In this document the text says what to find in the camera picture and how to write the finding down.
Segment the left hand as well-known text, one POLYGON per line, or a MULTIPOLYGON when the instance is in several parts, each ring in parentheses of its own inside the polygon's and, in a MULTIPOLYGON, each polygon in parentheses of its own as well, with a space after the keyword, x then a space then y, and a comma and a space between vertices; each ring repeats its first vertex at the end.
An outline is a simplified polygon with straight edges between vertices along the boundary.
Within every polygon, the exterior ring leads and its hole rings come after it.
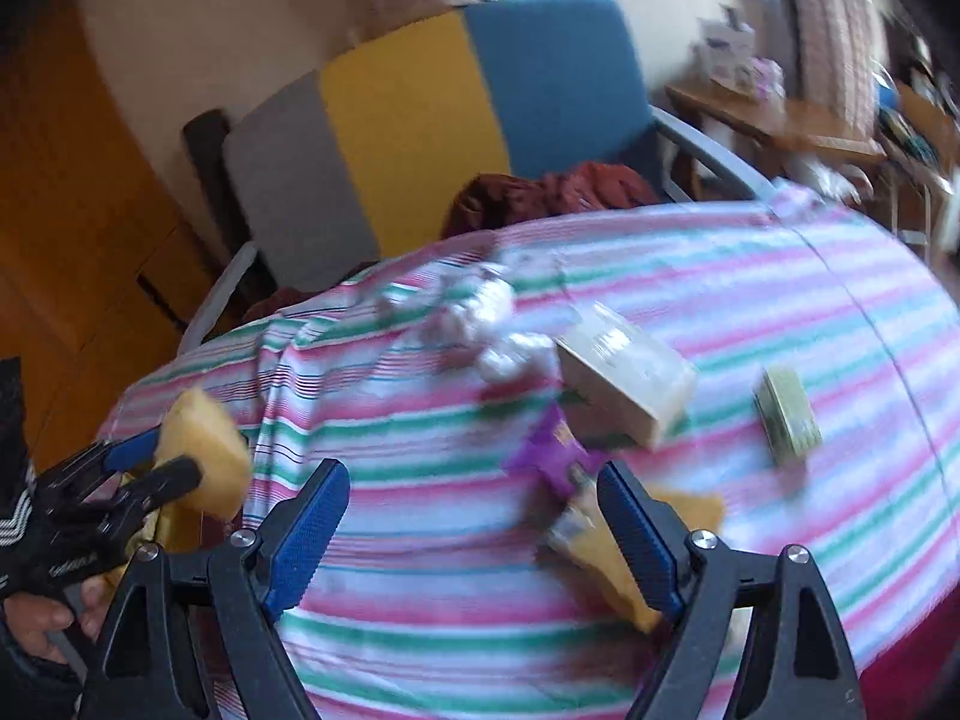
MULTIPOLYGON (((80 587, 82 614, 80 628, 88 639, 96 642, 109 606, 110 585, 104 577, 91 577, 80 587)), ((17 593, 3 601, 7 626, 13 639, 29 656, 65 665, 67 659, 49 639, 53 632, 70 628, 73 613, 59 601, 29 593, 17 593)))

